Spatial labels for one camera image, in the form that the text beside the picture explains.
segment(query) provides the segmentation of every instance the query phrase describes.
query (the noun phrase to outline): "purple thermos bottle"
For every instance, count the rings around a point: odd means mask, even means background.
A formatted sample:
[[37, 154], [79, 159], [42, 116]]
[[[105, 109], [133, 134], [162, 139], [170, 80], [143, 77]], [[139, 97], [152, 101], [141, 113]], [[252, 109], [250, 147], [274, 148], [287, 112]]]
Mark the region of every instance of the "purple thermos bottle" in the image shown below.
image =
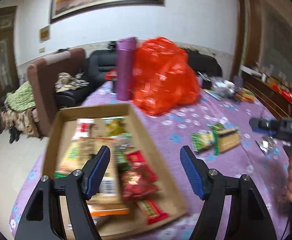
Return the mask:
[[117, 99], [131, 99], [132, 68], [135, 61], [136, 37], [120, 40], [117, 44]]

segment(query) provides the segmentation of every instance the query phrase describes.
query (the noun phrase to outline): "shoe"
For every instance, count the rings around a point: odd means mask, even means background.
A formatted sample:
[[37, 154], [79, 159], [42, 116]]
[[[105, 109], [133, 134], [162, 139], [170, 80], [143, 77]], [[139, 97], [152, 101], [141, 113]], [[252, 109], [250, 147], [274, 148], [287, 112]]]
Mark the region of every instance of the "shoe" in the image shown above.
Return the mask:
[[17, 142], [17, 141], [19, 141], [20, 131], [17, 130], [17, 128], [15, 126], [13, 127], [13, 130], [14, 130], [14, 134], [15, 134], [15, 140]]
[[9, 133], [10, 133], [9, 143], [10, 144], [12, 144], [16, 139], [13, 128], [14, 128], [14, 126], [9, 128]]

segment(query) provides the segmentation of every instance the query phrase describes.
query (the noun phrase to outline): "tile floor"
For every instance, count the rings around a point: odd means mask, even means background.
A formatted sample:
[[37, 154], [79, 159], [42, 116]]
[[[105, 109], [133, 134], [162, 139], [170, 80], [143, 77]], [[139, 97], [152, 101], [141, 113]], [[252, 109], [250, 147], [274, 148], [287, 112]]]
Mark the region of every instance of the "tile floor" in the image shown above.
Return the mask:
[[47, 143], [47, 137], [40, 140], [22, 134], [18, 142], [10, 144], [8, 130], [0, 134], [0, 231], [8, 240], [13, 239], [8, 227], [11, 209]]

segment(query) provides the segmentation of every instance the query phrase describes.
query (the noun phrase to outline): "clothing pile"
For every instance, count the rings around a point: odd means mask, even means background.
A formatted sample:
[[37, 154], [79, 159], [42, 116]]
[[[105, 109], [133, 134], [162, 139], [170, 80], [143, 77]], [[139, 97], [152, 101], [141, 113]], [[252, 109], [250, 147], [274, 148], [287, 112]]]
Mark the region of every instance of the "clothing pile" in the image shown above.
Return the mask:
[[9, 129], [10, 143], [19, 140], [20, 133], [40, 138], [36, 123], [39, 122], [33, 89], [27, 81], [14, 93], [7, 93], [0, 109], [1, 125]]
[[75, 77], [72, 77], [66, 72], [59, 73], [58, 80], [55, 83], [56, 93], [75, 90], [89, 85], [87, 81], [80, 79], [82, 75], [79, 73]]

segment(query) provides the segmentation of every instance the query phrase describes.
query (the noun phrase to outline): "wall baseboard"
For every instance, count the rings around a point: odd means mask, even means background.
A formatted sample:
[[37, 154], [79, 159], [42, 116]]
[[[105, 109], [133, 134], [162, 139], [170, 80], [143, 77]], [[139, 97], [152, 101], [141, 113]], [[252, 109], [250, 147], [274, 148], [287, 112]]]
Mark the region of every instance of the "wall baseboard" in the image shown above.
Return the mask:
[[[84, 44], [84, 45], [71, 47], [70, 49], [83, 48], [86, 51], [86, 57], [89, 57], [89, 55], [92, 52], [94, 52], [95, 50], [107, 49], [108, 43], [109, 43], [109, 41], [96, 42], [96, 43], [90, 43], [90, 44]], [[217, 62], [219, 63], [219, 65], [221, 66], [221, 68], [223, 70], [223, 77], [226, 79], [229, 79], [230, 73], [231, 73], [231, 68], [232, 68], [232, 63], [233, 63], [233, 59], [234, 59], [233, 55], [230, 55], [226, 52], [222, 52], [222, 51], [218, 51], [215, 49], [210, 49], [210, 48], [206, 48], [206, 47], [202, 47], [202, 46], [198, 46], [198, 45], [193, 45], [193, 44], [186, 44], [186, 43], [180, 43], [180, 42], [175, 42], [175, 44], [179, 47], [182, 47], [182, 48], [187, 48], [187, 49], [191, 49], [191, 50], [198, 50], [201, 54], [216, 58]], [[38, 58], [34, 58], [32, 60], [29, 60], [29, 61], [17, 66], [19, 79], [24, 78], [25, 80], [28, 80], [28, 78], [27, 78], [28, 66], [31, 63], [35, 62], [36, 60], [38, 60], [42, 57], [45, 57], [46, 55], [53, 54], [53, 53], [54, 52], [47, 53], [45, 55], [42, 55]]]

